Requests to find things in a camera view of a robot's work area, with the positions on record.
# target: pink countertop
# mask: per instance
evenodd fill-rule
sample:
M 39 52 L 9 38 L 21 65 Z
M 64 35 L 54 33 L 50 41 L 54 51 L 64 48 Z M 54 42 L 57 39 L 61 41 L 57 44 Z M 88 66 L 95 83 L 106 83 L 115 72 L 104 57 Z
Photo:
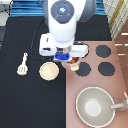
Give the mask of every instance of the pink countertop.
M 80 77 L 75 72 L 67 70 L 66 72 L 66 128 L 91 128 L 83 123 L 76 112 L 76 98 L 80 91 L 86 87 L 96 86 L 106 90 L 114 99 L 115 103 L 120 103 L 125 99 L 124 92 L 126 87 L 115 47 L 112 41 L 87 41 L 89 45 L 89 54 L 82 61 L 91 67 L 88 76 Z M 98 45 L 107 45 L 111 48 L 111 55 L 107 58 L 99 57 L 95 50 Z M 102 76 L 98 71 L 98 65 L 101 62 L 110 62 L 115 67 L 115 73 L 112 76 Z M 128 128 L 128 111 L 116 111 L 113 122 L 106 128 Z

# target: white bowl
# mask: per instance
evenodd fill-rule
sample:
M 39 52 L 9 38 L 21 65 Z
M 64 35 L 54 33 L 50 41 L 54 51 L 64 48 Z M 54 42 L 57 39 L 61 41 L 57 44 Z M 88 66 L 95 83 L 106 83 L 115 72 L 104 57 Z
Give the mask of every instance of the white bowl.
M 76 99 L 76 111 L 80 119 L 94 128 L 109 125 L 115 117 L 112 97 L 99 87 L 83 89 Z

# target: white robot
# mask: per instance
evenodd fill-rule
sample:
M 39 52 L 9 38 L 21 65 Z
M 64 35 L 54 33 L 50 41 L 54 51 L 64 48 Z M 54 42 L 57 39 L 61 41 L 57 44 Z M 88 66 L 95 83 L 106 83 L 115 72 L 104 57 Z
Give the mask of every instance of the white robot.
M 44 0 L 43 11 L 49 33 L 41 35 L 39 54 L 53 56 L 55 62 L 85 57 L 88 45 L 75 42 L 77 22 L 87 22 L 95 10 L 95 0 Z

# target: black mat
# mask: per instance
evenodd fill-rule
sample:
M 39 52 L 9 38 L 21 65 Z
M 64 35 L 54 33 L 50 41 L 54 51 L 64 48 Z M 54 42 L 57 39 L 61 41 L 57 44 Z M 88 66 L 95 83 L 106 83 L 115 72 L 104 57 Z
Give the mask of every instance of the black mat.
M 111 49 L 106 45 L 99 45 L 96 48 L 96 54 L 100 57 L 106 58 L 111 55 Z
M 30 45 L 42 18 L 9 18 L 0 54 L 0 128 L 66 128 L 66 70 L 60 63 L 59 76 L 51 82 L 39 75 L 46 60 L 32 60 Z M 34 41 L 33 56 L 39 58 L 42 25 Z M 23 53 L 28 53 L 28 74 L 16 71 Z
M 0 49 L 2 46 L 3 39 L 4 39 L 5 30 L 6 30 L 5 26 L 0 26 Z
M 84 77 L 84 76 L 88 76 L 90 71 L 91 71 L 91 68 L 89 64 L 86 62 L 81 62 L 79 66 L 79 70 L 76 71 L 76 74 Z
M 112 76 L 115 73 L 114 66 L 109 62 L 102 62 L 98 66 L 100 74 L 103 76 Z

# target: black burner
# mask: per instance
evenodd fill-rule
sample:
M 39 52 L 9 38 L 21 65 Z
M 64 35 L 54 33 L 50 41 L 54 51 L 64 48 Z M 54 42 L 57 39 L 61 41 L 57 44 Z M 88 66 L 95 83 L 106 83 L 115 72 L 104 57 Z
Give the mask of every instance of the black burner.
M 109 62 L 100 63 L 98 70 L 103 76 L 112 76 L 115 72 L 114 66 Z
M 76 71 L 76 74 L 84 77 L 89 75 L 90 71 L 91 71 L 91 68 L 89 64 L 86 62 L 81 62 L 79 66 L 79 70 Z
M 111 49 L 106 45 L 99 45 L 96 48 L 96 54 L 100 57 L 106 58 L 111 55 Z

